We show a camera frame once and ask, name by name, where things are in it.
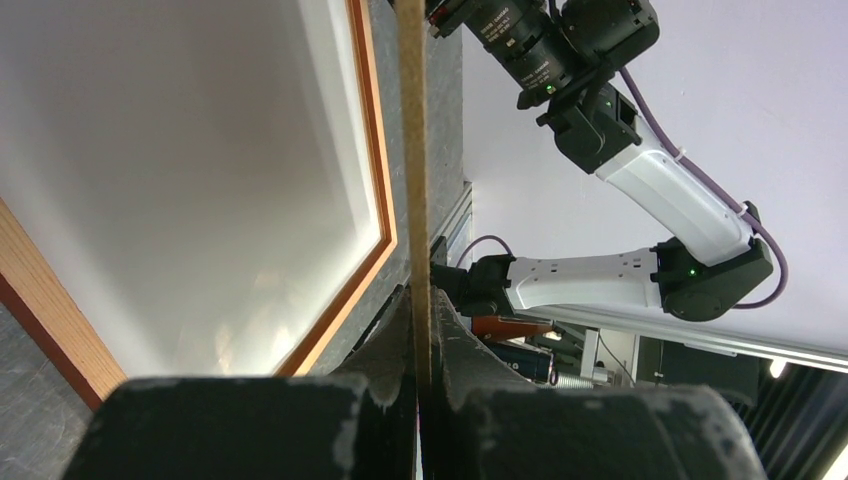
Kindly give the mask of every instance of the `wooden frame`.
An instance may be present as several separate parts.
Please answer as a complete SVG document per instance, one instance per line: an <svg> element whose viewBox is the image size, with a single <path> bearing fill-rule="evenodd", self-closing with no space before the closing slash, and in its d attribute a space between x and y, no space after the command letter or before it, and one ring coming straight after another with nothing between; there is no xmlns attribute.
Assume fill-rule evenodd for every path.
<svg viewBox="0 0 848 480"><path fill-rule="evenodd" d="M374 181L380 221L380 241L362 265L342 287L339 295L319 317L306 337L292 350L277 370L278 375L304 375L327 347L353 306L377 276L389 255L397 246L395 209L389 177L386 140L383 131L383 112L377 82L377 65L371 40L371 21L368 0L346 0L348 17L353 30L353 48L359 76L359 94L365 116L368 152L371 156L371 176Z"/></svg>
<svg viewBox="0 0 848 480"><path fill-rule="evenodd" d="M397 245L367 0L346 0L375 189L380 240L277 369L309 371ZM92 409L126 375L0 198L0 302Z"/></svg>

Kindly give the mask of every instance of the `machine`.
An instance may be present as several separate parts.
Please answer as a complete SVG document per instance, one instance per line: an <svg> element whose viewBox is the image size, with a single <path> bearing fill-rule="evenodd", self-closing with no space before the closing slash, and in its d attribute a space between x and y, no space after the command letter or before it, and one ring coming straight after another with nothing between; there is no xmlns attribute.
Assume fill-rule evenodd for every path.
<svg viewBox="0 0 848 480"><path fill-rule="evenodd" d="M659 39L648 0L568 0L561 8L555 0L443 0L428 6L432 35L446 37L465 25L521 86L519 109L548 103L537 123L553 131L560 152L624 192L674 235L601 257L541 260L510 253L484 257L467 271L434 264L433 284L461 314L619 304L704 322L780 295L786 261L757 209L734 201L671 143L626 70ZM617 72L638 110L609 83ZM740 304L772 274L770 249L780 266L775 292Z"/></svg>

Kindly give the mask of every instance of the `wooden stick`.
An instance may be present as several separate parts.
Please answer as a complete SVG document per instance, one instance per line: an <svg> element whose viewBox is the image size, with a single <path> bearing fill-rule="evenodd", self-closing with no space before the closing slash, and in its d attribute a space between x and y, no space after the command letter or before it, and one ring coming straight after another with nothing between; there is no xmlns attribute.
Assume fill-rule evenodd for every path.
<svg viewBox="0 0 848 480"><path fill-rule="evenodd" d="M0 302L92 409L127 379L2 198Z"/></svg>
<svg viewBox="0 0 848 480"><path fill-rule="evenodd" d="M432 392L430 349L430 242L427 232L427 125L424 53L424 0L398 0L400 91L406 160L409 218L409 279L412 300L415 377L418 401L429 403Z"/></svg>

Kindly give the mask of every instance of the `camera lens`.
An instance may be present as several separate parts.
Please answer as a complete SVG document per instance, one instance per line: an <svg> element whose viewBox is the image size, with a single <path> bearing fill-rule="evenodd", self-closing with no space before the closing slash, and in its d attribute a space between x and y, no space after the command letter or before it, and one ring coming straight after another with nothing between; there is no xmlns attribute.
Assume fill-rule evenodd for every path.
<svg viewBox="0 0 848 480"><path fill-rule="evenodd" d="M538 0L490 0L465 25L525 91L524 108L544 103L584 66Z"/></svg>

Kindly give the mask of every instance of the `cable tie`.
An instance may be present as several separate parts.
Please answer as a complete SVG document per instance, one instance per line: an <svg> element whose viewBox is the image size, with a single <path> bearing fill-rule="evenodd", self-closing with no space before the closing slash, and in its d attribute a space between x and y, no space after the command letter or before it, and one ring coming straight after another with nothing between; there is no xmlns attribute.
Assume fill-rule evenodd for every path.
<svg viewBox="0 0 848 480"><path fill-rule="evenodd" d="M683 148L683 145L677 147L677 156L674 157L674 163L680 163L680 160L686 156L686 149Z"/></svg>
<svg viewBox="0 0 848 480"><path fill-rule="evenodd" d="M742 210L739 210L738 212L736 212L736 216L739 217L739 218L742 218L742 217L745 216L746 213L748 213L748 204L745 203L745 202L742 202L741 204L739 204L739 207L742 208Z"/></svg>

